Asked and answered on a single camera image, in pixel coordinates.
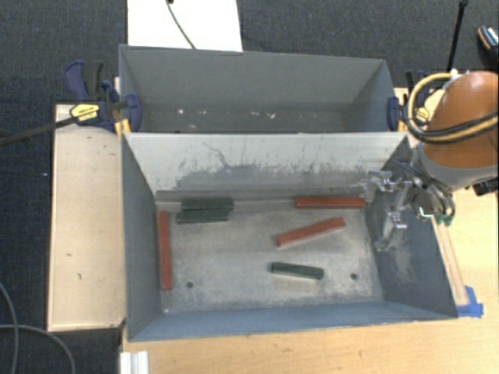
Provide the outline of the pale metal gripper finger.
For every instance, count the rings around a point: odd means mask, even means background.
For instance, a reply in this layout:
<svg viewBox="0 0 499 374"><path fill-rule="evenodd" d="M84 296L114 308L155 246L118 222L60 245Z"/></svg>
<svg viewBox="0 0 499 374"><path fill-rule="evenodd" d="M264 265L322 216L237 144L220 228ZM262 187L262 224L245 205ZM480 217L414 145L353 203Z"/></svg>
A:
<svg viewBox="0 0 499 374"><path fill-rule="evenodd" d="M366 183L366 202L372 203L375 198L376 191L390 192L391 191L391 171L369 171Z"/></svg>
<svg viewBox="0 0 499 374"><path fill-rule="evenodd" d="M387 251L393 245L399 243L408 228L398 211L389 212L381 228L381 237L374 242L374 248L378 252Z"/></svg>

